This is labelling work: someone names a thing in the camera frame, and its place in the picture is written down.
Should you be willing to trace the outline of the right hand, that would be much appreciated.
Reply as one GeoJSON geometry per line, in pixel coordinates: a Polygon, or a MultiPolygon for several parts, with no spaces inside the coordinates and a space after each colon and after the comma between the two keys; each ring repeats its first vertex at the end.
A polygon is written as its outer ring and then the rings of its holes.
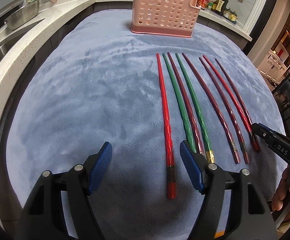
{"type": "Polygon", "coordinates": [[[287,196],[287,191],[289,191],[290,193],[290,186],[287,186],[287,179],[289,178],[289,174],[290,174],[289,170],[290,170],[289,166],[284,170],[279,186],[277,187],[276,192],[274,193],[274,196],[272,199],[273,211],[279,211],[282,209],[283,200],[287,196]]]}

